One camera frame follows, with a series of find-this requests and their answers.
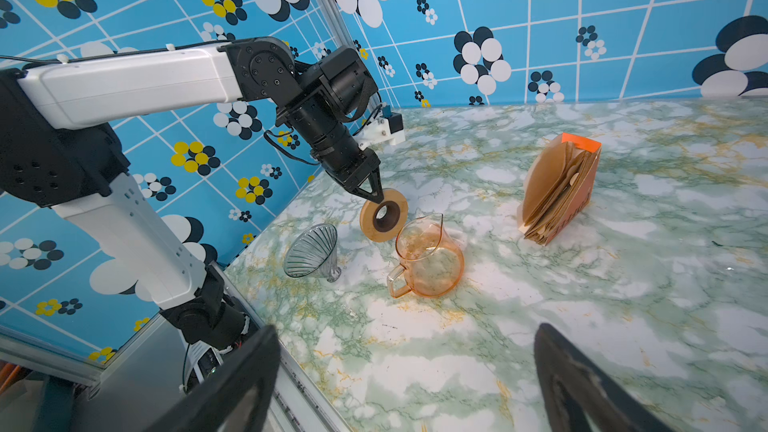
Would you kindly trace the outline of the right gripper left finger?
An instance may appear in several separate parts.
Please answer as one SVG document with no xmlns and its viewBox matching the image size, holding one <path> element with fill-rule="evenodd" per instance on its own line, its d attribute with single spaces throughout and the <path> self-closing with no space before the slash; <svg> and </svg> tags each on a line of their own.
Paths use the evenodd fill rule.
<svg viewBox="0 0 768 432">
<path fill-rule="evenodd" d="M 148 429 L 158 432 L 261 431 L 279 366 L 277 331 L 267 325 Z"/>
</svg>

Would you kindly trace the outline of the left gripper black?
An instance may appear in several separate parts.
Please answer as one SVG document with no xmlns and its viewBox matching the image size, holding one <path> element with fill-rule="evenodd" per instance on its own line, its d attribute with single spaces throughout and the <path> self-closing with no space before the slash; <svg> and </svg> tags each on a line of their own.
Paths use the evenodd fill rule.
<svg viewBox="0 0 768 432">
<path fill-rule="evenodd" d="M 321 103 L 308 101 L 289 110 L 287 122 L 345 191 L 375 204 L 384 201 L 378 156 L 373 150 L 362 150 L 347 127 Z"/>
</svg>

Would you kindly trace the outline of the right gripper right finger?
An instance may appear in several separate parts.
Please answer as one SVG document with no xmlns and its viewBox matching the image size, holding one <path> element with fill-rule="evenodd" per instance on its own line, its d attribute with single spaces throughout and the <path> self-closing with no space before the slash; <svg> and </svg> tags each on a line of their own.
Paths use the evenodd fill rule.
<svg viewBox="0 0 768 432">
<path fill-rule="evenodd" d="M 538 327 L 534 358 L 551 430 L 670 429 L 549 323 Z"/>
</svg>

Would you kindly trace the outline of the wooden ring dripper holder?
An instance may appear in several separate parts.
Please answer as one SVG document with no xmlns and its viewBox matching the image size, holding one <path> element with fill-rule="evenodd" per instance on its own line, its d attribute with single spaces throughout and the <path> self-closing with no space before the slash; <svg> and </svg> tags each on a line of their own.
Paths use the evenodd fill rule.
<svg viewBox="0 0 768 432">
<path fill-rule="evenodd" d="M 363 205 L 359 216 L 360 229 L 373 242 L 390 241 L 405 226 L 408 210 L 405 196 L 395 189 L 387 188 L 381 203 L 366 201 Z"/>
</svg>

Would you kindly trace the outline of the grey ribbed glass dripper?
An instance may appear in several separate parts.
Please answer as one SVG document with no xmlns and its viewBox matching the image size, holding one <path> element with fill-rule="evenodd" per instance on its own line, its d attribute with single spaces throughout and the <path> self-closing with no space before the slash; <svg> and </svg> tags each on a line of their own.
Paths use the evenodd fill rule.
<svg viewBox="0 0 768 432">
<path fill-rule="evenodd" d="M 329 283 L 337 281 L 342 271 L 338 265 L 336 227 L 321 223 L 300 234 L 285 255 L 283 270 L 290 278 L 316 275 Z"/>
</svg>

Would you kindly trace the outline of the orange glass coffee carafe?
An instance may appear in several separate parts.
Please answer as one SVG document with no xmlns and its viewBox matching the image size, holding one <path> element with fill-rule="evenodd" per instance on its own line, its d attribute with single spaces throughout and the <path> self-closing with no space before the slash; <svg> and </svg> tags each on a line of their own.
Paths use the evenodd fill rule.
<svg viewBox="0 0 768 432">
<path fill-rule="evenodd" d="M 407 223 L 395 242 L 398 265 L 387 276 L 392 298 L 408 293 L 438 298 L 453 290 L 464 273 L 464 255 L 445 227 L 443 214 Z"/>
</svg>

